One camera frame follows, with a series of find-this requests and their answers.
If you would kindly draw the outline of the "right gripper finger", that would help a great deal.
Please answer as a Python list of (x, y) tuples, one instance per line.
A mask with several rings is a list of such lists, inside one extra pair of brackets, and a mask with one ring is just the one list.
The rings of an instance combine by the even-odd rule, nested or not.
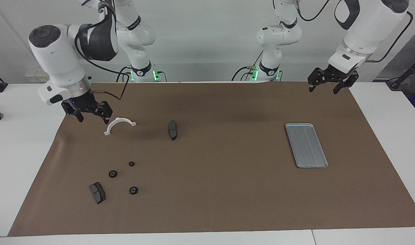
[(107, 125), (112, 116), (113, 110), (107, 101), (102, 101), (96, 104), (94, 109), (94, 115), (102, 118), (103, 122)]
[(74, 116), (75, 118), (77, 118), (77, 120), (81, 123), (84, 120), (84, 117), (81, 113), (80, 109), (74, 109), (70, 103), (68, 102), (62, 102), (61, 106), (64, 110), (64, 112), (66, 113), (66, 115), (69, 116)]

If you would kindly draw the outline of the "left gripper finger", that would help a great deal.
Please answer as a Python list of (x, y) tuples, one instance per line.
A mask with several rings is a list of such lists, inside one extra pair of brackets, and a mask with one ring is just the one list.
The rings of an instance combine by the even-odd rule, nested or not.
[(315, 68), (308, 76), (309, 92), (312, 93), (316, 86), (326, 83), (325, 70)]
[(344, 88), (351, 88), (355, 81), (359, 78), (358, 72), (357, 71), (353, 71), (349, 76), (345, 77), (345, 78), (337, 78), (337, 85), (335, 86), (335, 88), (332, 90), (334, 94), (337, 94), (340, 90), (344, 89)]

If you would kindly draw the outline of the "silver metal tray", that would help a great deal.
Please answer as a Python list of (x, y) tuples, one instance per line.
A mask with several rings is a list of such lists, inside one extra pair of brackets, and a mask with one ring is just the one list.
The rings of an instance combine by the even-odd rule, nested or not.
[(298, 168), (329, 166), (313, 124), (285, 124), (285, 129)]

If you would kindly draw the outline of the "black tripod stand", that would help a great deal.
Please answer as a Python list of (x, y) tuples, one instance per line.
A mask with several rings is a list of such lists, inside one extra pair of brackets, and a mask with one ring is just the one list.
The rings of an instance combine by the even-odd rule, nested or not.
[(401, 76), (389, 79), (386, 81), (386, 85), (390, 90), (396, 91), (401, 86), (402, 82), (405, 81), (409, 76), (415, 74), (415, 63), (406, 70)]

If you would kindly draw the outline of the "long grey brake pad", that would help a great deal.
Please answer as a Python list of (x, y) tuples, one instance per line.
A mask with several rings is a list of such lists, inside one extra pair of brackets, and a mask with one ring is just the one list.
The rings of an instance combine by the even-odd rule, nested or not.
[(170, 121), (169, 125), (168, 125), (168, 132), (169, 132), (169, 137), (171, 138), (172, 141), (176, 140), (177, 138), (177, 124), (175, 121)]

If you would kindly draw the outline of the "short grey brake pad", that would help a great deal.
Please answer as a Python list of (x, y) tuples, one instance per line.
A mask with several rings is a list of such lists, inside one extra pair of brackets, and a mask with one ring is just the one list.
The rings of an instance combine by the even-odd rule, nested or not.
[(89, 185), (89, 189), (94, 197), (94, 200), (97, 204), (102, 203), (106, 199), (105, 191), (103, 186), (99, 182), (95, 182)]

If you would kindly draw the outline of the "brown table mat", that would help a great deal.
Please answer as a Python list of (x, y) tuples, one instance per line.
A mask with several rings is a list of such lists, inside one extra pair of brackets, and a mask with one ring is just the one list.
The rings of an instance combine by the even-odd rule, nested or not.
[[(96, 98), (136, 126), (104, 135), (97, 116), (65, 116), (9, 236), (415, 227), (415, 203), (347, 89), (132, 83), (122, 100)], [(329, 166), (298, 168), (285, 124), (313, 124)]]

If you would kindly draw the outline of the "white curved plastic bracket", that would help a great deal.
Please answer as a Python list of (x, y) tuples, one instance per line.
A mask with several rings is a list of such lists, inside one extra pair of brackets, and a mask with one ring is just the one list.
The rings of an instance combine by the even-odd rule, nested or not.
[(136, 122), (135, 121), (131, 121), (128, 118), (115, 118), (113, 121), (111, 121), (110, 123), (108, 123), (107, 129), (104, 132), (104, 135), (110, 135), (112, 128), (116, 125), (116, 124), (120, 124), (120, 123), (127, 123), (130, 124), (132, 127), (136, 126)]

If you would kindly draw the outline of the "white wall socket box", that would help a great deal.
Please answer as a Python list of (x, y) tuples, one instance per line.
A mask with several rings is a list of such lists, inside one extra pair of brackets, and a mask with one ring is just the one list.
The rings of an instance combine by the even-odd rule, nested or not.
[(50, 76), (43, 70), (43, 68), (29, 68), (25, 77), (30, 83), (46, 83), (50, 80)]

